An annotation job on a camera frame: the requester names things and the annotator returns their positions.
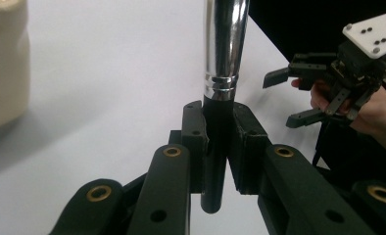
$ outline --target white metal plate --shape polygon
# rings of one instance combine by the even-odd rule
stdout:
[[[386,14],[349,23],[343,28],[343,34],[372,59],[386,54]]]

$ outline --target mounting hole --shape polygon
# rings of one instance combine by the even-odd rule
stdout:
[[[336,223],[343,223],[345,221],[345,218],[342,216],[342,214],[334,210],[327,210],[325,212],[325,216],[327,216],[328,219]]]
[[[101,202],[107,199],[108,197],[110,197],[112,192],[113,190],[111,189],[110,186],[107,186],[107,185],[95,186],[87,192],[86,199],[92,203]]]
[[[175,147],[166,148],[163,152],[167,157],[178,157],[181,154],[181,150]]]
[[[150,218],[153,222],[163,222],[166,220],[167,213],[163,210],[157,210],[151,213]]]
[[[386,203],[386,188],[378,185],[367,186],[367,193],[377,201]]]
[[[278,147],[278,148],[275,148],[275,153],[278,155],[278,156],[281,156],[281,157],[284,157],[284,158],[291,158],[294,156],[294,152],[292,152],[291,150],[285,148],[285,147]]]

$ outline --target beige box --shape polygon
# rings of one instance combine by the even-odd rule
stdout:
[[[0,126],[20,117],[29,97],[26,0],[0,0]]]

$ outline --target human hand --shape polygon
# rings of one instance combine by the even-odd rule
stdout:
[[[298,87],[301,79],[295,79],[291,85]],[[318,80],[314,83],[311,90],[311,105],[313,108],[325,110],[329,105],[326,99],[330,87],[323,81]],[[350,109],[350,101],[345,101],[339,109],[339,113],[344,115]],[[354,130],[368,134],[376,139],[384,148],[386,148],[386,90],[381,87],[376,91],[370,100],[364,104],[358,116],[350,125]]]

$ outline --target chrome cylinder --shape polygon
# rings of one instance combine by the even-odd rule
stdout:
[[[239,78],[249,0],[206,0],[205,96],[233,100]]]

